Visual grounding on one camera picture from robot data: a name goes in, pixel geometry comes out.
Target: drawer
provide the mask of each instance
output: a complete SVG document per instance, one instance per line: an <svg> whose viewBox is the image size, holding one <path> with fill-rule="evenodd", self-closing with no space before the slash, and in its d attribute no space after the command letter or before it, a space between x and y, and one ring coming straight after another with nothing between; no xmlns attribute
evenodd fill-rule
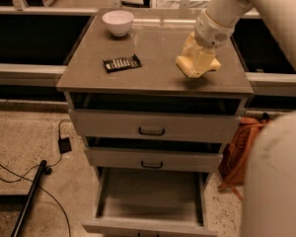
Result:
<svg viewBox="0 0 296 237"><path fill-rule="evenodd" d="M239 125L234 116L70 110L79 135L229 143Z"/></svg>
<svg viewBox="0 0 296 237"><path fill-rule="evenodd" d="M207 229L202 175L105 169L89 233L119 236L217 236Z"/></svg>
<svg viewBox="0 0 296 237"><path fill-rule="evenodd" d="M93 167L215 172L219 149L220 144L100 138L85 153Z"/></svg>

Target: bowl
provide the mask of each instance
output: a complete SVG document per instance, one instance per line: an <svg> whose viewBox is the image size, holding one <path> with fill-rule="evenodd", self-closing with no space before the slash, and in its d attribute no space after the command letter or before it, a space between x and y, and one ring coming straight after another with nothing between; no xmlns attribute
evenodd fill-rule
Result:
<svg viewBox="0 0 296 237"><path fill-rule="evenodd" d="M102 17L108 30L116 37L123 37L130 31L134 15L127 11L111 11Z"/></svg>

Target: concrete floor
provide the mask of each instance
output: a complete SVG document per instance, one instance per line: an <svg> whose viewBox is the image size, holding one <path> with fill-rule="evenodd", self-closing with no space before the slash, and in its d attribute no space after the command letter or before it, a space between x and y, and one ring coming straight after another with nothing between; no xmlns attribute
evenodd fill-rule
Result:
<svg viewBox="0 0 296 237"><path fill-rule="evenodd" d="M111 0L56 0L54 7L109 7ZM0 101L0 163L23 175L41 160L53 165L59 160L58 125L69 120L67 106L52 103ZM69 136L72 151L62 155L50 176L44 176L41 186L63 206L70 222L72 237L103 236L88 234L81 225L93 218L98 179L84 154L84 145L70 121L61 125L62 137ZM32 179L37 168L26 177ZM0 176L16 178L0 167ZM230 191L219 192L221 182L214 173L205 190L208 227L219 237L240 236L242 204ZM7 184L0 180L0 195L25 195L31 183L25 180ZM0 208L0 237L10 236L18 217L10 207ZM38 191L33 209L22 236L69 236L63 211L46 192Z"/></svg>

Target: cabinet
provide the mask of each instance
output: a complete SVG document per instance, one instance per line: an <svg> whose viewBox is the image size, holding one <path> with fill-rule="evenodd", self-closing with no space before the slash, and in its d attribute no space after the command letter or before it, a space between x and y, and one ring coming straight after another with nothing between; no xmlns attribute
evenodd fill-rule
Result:
<svg viewBox="0 0 296 237"><path fill-rule="evenodd" d="M203 190L253 94L234 47L217 49L218 72L188 79L175 60L197 11L133 9L121 39L106 30L105 11L57 85L100 180L94 218L83 225L121 236L216 236ZM142 67L107 73L103 59L133 53Z"/></svg>

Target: red bag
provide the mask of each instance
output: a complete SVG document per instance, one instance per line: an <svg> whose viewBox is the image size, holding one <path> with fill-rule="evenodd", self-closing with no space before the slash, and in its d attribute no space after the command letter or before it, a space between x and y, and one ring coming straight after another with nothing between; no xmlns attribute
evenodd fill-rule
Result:
<svg viewBox="0 0 296 237"><path fill-rule="evenodd" d="M220 189L230 188L238 198L240 194L235 186L242 185L245 178L247 159L259 131L269 122L269 118L241 118L233 140L223 151L223 159L218 170L223 177Z"/></svg>

